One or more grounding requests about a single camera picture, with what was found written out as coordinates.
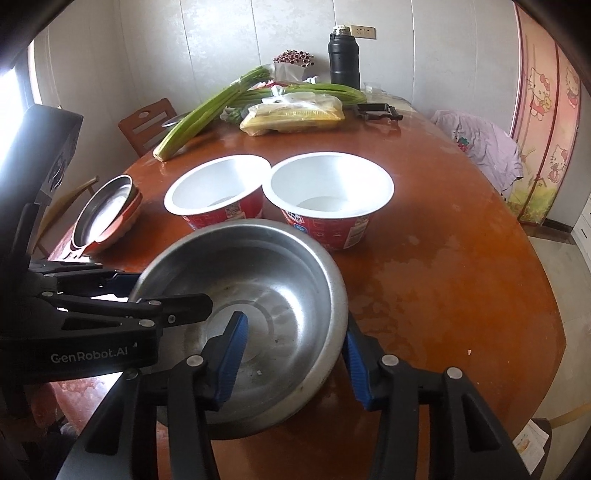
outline black thermos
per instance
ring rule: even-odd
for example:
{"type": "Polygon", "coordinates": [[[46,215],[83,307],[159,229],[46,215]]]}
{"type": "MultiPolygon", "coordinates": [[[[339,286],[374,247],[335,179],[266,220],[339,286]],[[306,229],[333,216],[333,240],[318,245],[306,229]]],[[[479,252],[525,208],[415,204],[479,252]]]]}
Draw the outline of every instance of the black thermos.
{"type": "Polygon", "coordinates": [[[359,46],[351,30],[337,25],[329,41],[330,82],[359,90],[359,46]]]}

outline blue gripper pad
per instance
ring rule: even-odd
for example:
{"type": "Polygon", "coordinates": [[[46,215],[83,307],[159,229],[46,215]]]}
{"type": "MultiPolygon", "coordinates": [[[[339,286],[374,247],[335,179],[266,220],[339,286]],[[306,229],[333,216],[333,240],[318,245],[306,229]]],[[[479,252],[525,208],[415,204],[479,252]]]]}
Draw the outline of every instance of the blue gripper pad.
{"type": "Polygon", "coordinates": [[[345,337],[345,348],[343,348],[343,358],[349,371],[349,378],[355,398],[359,400],[365,410],[371,410],[375,401],[369,388],[369,374],[365,368],[361,352],[357,348],[354,335],[347,331],[345,337]]]}
{"type": "Polygon", "coordinates": [[[238,368],[240,368],[242,361],[242,354],[248,340],[248,318],[242,312],[239,315],[238,324],[234,328],[217,371],[217,389],[214,398],[220,406],[232,395],[238,368]]]}

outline wooden table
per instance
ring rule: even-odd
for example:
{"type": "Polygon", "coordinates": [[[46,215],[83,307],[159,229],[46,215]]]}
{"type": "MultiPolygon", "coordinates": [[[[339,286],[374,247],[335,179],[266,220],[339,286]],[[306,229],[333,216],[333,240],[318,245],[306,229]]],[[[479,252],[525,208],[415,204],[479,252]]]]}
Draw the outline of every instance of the wooden table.
{"type": "MultiPolygon", "coordinates": [[[[182,218],[164,209],[163,198],[191,168],[231,154],[261,155],[275,164],[310,151],[361,155],[394,179],[394,198],[377,213],[366,238],[333,254],[362,330],[415,367],[443,371],[455,365],[466,371],[515,437],[544,398],[564,352],[558,307],[532,246],[499,195],[418,113],[405,113],[400,128],[348,117],[336,131],[253,138],[219,124],[168,163],[145,155],[127,171],[144,194],[143,211],[131,231],[96,260],[141,271],[190,233],[182,218]]],[[[281,219],[270,205],[264,216],[281,219]]],[[[79,429],[110,381],[54,384],[64,412],[79,429]]],[[[316,397],[288,421],[248,438],[214,442],[220,475],[366,478],[378,418],[355,401],[339,360],[316,397]]],[[[427,472],[427,429],[423,419],[420,478],[427,472]]],[[[169,478],[165,427],[158,436],[161,478],[169,478]]]]}

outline white drawer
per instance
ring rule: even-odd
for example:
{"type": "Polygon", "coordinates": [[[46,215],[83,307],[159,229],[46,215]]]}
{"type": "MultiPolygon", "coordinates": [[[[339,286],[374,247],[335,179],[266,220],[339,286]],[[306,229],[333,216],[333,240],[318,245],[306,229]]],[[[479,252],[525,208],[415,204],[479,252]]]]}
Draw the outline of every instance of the white drawer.
{"type": "Polygon", "coordinates": [[[582,215],[579,217],[579,220],[577,220],[577,223],[574,224],[571,234],[573,235],[574,241],[577,242],[577,245],[581,249],[585,261],[587,261],[587,264],[589,265],[589,261],[591,260],[591,226],[589,226],[582,215]]]}
{"type": "Polygon", "coordinates": [[[591,225],[591,198],[587,199],[587,203],[583,208],[583,212],[581,213],[581,217],[583,217],[588,224],[591,225]]]}

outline thermos lid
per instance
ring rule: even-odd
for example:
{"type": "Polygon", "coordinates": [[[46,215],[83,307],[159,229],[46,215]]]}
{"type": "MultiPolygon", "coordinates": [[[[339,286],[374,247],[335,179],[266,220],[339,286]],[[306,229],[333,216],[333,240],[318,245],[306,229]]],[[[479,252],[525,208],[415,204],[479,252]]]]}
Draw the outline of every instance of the thermos lid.
{"type": "Polygon", "coordinates": [[[333,28],[335,35],[351,35],[351,29],[347,25],[337,25],[333,28]]]}

